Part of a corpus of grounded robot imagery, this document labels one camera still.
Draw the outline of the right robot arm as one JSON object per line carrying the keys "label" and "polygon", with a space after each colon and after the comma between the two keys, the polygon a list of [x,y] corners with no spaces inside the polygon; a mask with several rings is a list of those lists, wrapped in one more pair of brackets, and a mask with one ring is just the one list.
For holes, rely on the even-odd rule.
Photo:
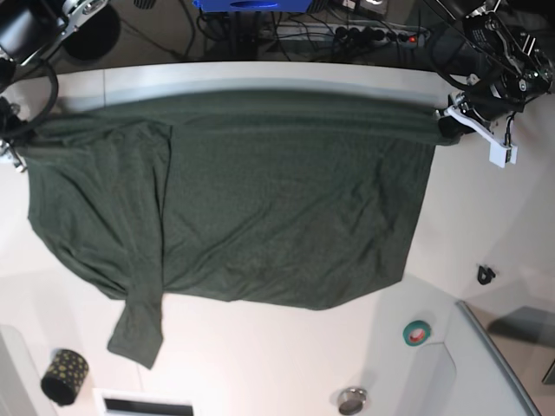
{"label": "right robot arm", "polygon": [[109,1],[2,1],[1,90],[16,82],[16,72],[43,70],[49,98],[30,121],[16,115],[16,106],[1,99],[1,148],[21,139],[40,125],[56,104],[59,81],[49,62],[64,48],[76,60],[102,58],[117,42],[121,24]]}

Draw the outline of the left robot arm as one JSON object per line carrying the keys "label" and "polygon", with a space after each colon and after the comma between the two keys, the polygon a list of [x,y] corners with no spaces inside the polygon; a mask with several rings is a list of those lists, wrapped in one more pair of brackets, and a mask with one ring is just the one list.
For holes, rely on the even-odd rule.
{"label": "left robot arm", "polygon": [[[552,1],[433,1],[441,19],[426,46],[433,71],[459,93],[448,106],[479,127],[502,116],[513,120],[526,105],[554,91],[554,46],[541,36],[554,35]],[[478,56],[476,81],[456,81],[446,63],[435,59],[437,43],[448,30]]]}

